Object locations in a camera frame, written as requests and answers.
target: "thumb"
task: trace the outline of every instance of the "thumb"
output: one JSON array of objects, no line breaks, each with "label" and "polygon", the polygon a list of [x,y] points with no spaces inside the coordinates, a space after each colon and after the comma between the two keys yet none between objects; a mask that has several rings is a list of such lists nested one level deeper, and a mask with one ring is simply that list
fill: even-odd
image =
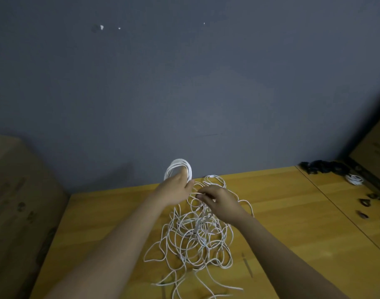
[{"label": "thumb", "polygon": [[201,200],[203,203],[205,203],[210,209],[211,211],[213,212],[215,210],[215,207],[216,207],[216,202],[214,202],[211,198],[209,198],[208,196],[206,195],[200,195],[198,194],[197,195],[197,199]]}]

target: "left hand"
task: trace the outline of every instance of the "left hand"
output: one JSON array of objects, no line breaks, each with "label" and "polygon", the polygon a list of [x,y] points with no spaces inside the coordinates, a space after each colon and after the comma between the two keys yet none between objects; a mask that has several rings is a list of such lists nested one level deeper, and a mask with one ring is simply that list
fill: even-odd
[{"label": "left hand", "polygon": [[151,196],[153,196],[153,199],[161,201],[164,206],[177,205],[190,195],[193,186],[193,179],[187,182],[186,167],[181,167],[178,174],[169,177],[159,184]]}]

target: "forearm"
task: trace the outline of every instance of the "forearm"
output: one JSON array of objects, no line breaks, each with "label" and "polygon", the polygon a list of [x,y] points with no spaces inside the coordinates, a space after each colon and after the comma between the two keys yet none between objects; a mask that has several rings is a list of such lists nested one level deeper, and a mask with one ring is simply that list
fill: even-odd
[{"label": "forearm", "polygon": [[270,234],[255,218],[236,224],[281,298],[347,298],[330,281]]},{"label": "forearm", "polygon": [[46,298],[119,298],[163,208],[149,196]]}]

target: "cardboard box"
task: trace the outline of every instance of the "cardboard box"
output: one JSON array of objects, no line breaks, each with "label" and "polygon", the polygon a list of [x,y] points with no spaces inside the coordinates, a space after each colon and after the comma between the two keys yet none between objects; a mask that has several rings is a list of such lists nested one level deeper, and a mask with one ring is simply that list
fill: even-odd
[{"label": "cardboard box", "polygon": [[380,180],[380,121],[352,151],[350,157]]},{"label": "cardboard box", "polygon": [[0,298],[28,298],[68,203],[42,161],[0,135]]}]

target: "coiled white cable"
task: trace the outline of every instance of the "coiled white cable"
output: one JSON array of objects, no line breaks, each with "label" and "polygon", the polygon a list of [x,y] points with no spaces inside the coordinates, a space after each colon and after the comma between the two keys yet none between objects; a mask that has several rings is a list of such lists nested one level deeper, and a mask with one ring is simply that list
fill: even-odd
[{"label": "coiled white cable", "polygon": [[[165,173],[164,180],[172,175],[172,170],[174,168],[179,166],[185,166],[187,168],[188,181],[190,181],[192,179],[191,166],[184,159],[176,159],[171,163]],[[182,214],[181,206],[175,206],[173,212],[169,215],[171,221],[169,224],[163,225],[161,239],[150,246],[143,258],[144,262],[166,261],[170,273],[161,281],[154,283],[154,285],[174,285],[172,298],[177,294],[178,297],[182,299],[178,287],[184,281],[188,267],[192,268],[197,280],[200,281],[200,283],[202,283],[202,285],[212,294],[208,299],[216,299],[217,297],[231,295],[214,294],[213,291],[197,276],[197,272],[203,269],[207,270],[208,275],[216,284],[230,289],[243,290],[241,287],[226,286],[217,282],[208,270],[208,264],[219,266],[222,269],[227,269],[233,264],[233,258],[229,249],[229,246],[233,241],[232,227],[229,224],[220,221],[206,204],[195,197],[195,195],[198,194],[197,189],[209,185],[217,185],[226,188],[226,182],[222,177],[217,175],[208,175],[204,178],[202,183],[196,182],[193,188],[194,192],[187,198],[187,203],[189,204],[191,211]],[[253,216],[251,204],[246,200],[240,200],[236,193],[232,191],[230,192],[235,195],[238,202],[244,201],[248,204]],[[226,243],[228,234],[230,234],[229,244]],[[163,253],[163,258],[146,259],[148,252],[156,244],[158,244],[159,250]],[[173,267],[169,263],[167,258],[169,251],[182,261],[179,267]],[[171,275],[174,277],[173,281],[165,282]]]},{"label": "coiled white cable", "polygon": [[364,182],[362,177],[353,174],[345,175],[345,179],[355,186],[360,186]]}]

